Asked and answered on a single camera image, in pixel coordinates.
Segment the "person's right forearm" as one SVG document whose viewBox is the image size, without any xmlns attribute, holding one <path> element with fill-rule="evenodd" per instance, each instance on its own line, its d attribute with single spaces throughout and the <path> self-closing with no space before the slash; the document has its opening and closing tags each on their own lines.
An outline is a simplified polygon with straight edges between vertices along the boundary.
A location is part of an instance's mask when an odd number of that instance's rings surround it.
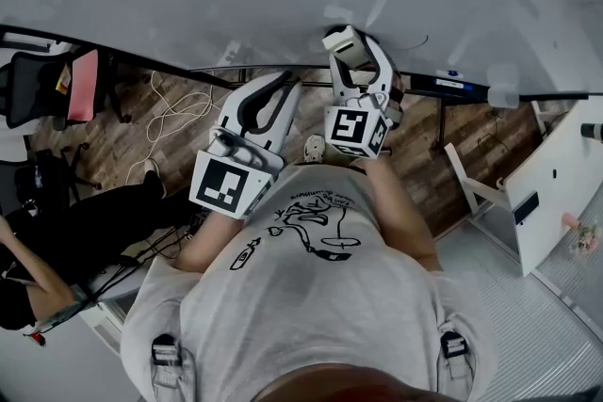
<svg viewBox="0 0 603 402">
<path fill-rule="evenodd" d="M 427 271 L 441 271 L 432 233 L 388 156 L 361 162 L 370 184 L 385 244 L 413 258 Z"/>
</svg>

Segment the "white desk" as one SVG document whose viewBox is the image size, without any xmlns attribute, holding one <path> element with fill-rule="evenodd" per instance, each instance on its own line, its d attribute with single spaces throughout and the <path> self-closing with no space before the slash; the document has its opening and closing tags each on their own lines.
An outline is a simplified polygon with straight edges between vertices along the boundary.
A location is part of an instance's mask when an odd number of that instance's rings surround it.
<svg viewBox="0 0 603 402">
<path fill-rule="evenodd" d="M 603 143 L 583 137 L 583 123 L 603 123 L 603 97 L 576 102 L 498 188 L 470 178 L 455 147 L 451 143 L 445 146 L 472 214 L 480 211 L 478 197 L 510 214 L 525 276 L 544 261 L 565 235 L 562 215 L 581 214 L 603 184 Z M 557 170 L 556 178 L 553 169 Z M 516 225 L 513 209 L 533 191 L 538 192 L 540 205 L 522 225 Z"/>
</svg>

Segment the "white eraser block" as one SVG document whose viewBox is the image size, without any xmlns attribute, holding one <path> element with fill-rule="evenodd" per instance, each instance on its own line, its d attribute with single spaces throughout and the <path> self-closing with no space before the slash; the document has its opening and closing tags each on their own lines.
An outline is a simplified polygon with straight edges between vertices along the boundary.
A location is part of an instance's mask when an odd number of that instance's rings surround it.
<svg viewBox="0 0 603 402">
<path fill-rule="evenodd" d="M 373 64 L 363 35 L 352 25 L 333 27 L 323 37 L 322 44 L 330 55 L 351 70 L 359 71 Z"/>
</svg>

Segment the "translucent plastic cup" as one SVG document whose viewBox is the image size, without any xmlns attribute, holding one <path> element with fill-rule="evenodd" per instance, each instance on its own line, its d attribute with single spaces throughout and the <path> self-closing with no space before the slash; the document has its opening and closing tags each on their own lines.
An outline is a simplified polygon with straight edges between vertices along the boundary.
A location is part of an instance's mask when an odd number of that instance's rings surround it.
<svg viewBox="0 0 603 402">
<path fill-rule="evenodd" d="M 491 65 L 486 75 L 489 83 L 487 102 L 499 109 L 517 109 L 519 106 L 519 72 L 514 64 Z"/>
</svg>

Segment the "person's grey printed t-shirt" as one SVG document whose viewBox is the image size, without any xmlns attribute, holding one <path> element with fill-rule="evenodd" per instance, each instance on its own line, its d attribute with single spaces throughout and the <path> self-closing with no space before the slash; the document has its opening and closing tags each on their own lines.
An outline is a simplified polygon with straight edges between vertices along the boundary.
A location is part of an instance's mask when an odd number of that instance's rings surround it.
<svg viewBox="0 0 603 402">
<path fill-rule="evenodd" d="M 250 402 L 323 363 L 476 402 L 496 373 L 478 286 L 385 244 L 363 169 L 290 167 L 204 273 L 173 262 L 153 261 L 122 333 L 148 402 Z"/>
</svg>

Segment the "black phone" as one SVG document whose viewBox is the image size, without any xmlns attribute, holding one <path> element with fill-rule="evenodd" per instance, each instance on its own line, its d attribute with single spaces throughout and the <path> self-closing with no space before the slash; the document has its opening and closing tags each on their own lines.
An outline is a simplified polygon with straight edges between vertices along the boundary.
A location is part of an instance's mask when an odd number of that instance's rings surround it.
<svg viewBox="0 0 603 402">
<path fill-rule="evenodd" d="M 522 225 L 524 220 L 540 205 L 537 191 L 533 191 L 513 209 L 513 220 L 516 225 Z"/>
</svg>

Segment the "white cabinet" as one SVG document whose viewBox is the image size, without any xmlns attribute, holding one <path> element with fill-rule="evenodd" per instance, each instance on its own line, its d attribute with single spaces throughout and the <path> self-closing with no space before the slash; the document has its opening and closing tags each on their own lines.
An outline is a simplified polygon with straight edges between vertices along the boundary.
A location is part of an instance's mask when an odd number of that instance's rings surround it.
<svg viewBox="0 0 603 402">
<path fill-rule="evenodd" d="M 117 356 L 121 351 L 123 317 L 109 302 L 90 305 L 79 313 L 83 321 Z"/>
</svg>

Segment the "black backpack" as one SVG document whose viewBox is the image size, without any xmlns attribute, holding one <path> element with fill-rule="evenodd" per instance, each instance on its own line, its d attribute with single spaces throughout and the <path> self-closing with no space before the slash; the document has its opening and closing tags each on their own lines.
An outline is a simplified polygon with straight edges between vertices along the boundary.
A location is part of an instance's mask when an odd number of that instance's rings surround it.
<svg viewBox="0 0 603 402">
<path fill-rule="evenodd" d="M 101 190 L 100 183 L 83 179 L 76 172 L 82 152 L 89 148 L 89 143 L 84 142 L 75 149 L 62 148 L 60 156 L 53 155 L 49 149 L 36 152 L 33 161 L 15 171 L 18 201 L 30 202 L 40 210 L 59 211 L 70 207 L 73 201 L 80 201 L 79 185 Z"/>
</svg>

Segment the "pink flower bunch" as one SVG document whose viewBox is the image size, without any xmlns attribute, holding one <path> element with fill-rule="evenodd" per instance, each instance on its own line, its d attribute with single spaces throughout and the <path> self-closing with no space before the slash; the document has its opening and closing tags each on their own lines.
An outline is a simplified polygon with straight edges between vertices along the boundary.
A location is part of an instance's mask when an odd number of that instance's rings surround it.
<svg viewBox="0 0 603 402">
<path fill-rule="evenodd" d="M 595 225 L 585 225 L 570 213 L 562 215 L 562 224 L 577 233 L 578 239 L 570 249 L 573 253 L 586 255 L 597 248 L 599 229 Z"/>
</svg>

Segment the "person's left shoe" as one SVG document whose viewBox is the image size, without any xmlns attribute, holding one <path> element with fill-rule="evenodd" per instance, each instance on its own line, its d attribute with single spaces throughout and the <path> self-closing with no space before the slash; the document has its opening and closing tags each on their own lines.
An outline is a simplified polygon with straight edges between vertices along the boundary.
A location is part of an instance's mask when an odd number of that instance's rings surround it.
<svg viewBox="0 0 603 402">
<path fill-rule="evenodd" d="M 322 135 L 309 136 L 303 147 L 304 163 L 322 163 L 326 151 L 326 142 Z"/>
</svg>

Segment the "black office chair pink seat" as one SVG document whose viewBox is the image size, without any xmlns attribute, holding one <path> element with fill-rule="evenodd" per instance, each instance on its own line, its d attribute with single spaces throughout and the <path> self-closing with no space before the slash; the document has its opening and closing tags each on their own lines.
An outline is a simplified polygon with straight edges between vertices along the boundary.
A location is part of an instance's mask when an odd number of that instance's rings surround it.
<svg viewBox="0 0 603 402">
<path fill-rule="evenodd" d="M 119 122 L 118 62 L 103 49 L 81 48 L 53 56 L 17 52 L 0 68 L 0 115 L 8 128 L 54 117 L 64 126 L 86 123 L 110 103 Z"/>
</svg>

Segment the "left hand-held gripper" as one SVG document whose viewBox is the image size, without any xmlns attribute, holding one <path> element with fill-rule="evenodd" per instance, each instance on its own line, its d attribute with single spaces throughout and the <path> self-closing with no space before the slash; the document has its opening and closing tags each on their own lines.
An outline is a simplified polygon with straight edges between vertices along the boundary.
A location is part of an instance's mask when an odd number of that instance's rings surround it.
<svg viewBox="0 0 603 402">
<path fill-rule="evenodd" d="M 244 219 L 267 195 L 285 167 L 276 153 L 302 95 L 302 81 L 290 79 L 291 71 L 269 73 L 230 94 L 207 149 L 197 152 L 190 201 Z"/>
</svg>

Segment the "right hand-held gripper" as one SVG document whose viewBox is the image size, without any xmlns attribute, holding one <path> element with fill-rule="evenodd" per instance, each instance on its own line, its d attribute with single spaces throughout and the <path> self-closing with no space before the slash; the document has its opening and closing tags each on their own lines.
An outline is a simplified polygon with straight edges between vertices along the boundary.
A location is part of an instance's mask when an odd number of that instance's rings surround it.
<svg viewBox="0 0 603 402">
<path fill-rule="evenodd" d="M 364 45 L 374 76 L 367 92 L 352 82 L 350 68 L 333 54 L 329 66 L 334 98 L 339 105 L 324 109 L 325 141 L 339 153 L 376 159 L 385 139 L 392 130 L 392 121 L 385 114 L 389 93 L 399 71 L 390 56 L 370 36 L 364 36 Z"/>
</svg>

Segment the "person's right hand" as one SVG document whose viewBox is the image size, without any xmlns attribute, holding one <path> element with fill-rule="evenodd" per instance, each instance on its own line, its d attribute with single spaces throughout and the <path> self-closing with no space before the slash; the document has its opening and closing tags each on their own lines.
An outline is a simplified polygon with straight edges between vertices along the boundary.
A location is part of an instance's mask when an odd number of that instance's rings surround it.
<svg viewBox="0 0 603 402">
<path fill-rule="evenodd" d="M 389 100 L 385 111 L 386 117 L 392 121 L 392 129 L 397 129 L 402 121 L 403 111 L 401 102 L 404 96 L 404 86 L 400 78 L 392 80 Z"/>
</svg>

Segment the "person's left forearm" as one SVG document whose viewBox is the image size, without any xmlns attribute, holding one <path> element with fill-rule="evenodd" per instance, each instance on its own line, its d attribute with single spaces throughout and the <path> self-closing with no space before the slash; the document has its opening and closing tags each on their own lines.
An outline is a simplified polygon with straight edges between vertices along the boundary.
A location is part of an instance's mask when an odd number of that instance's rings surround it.
<svg viewBox="0 0 603 402">
<path fill-rule="evenodd" d="M 204 273 L 242 227 L 241 219 L 211 212 L 172 266 L 180 271 Z"/>
</svg>

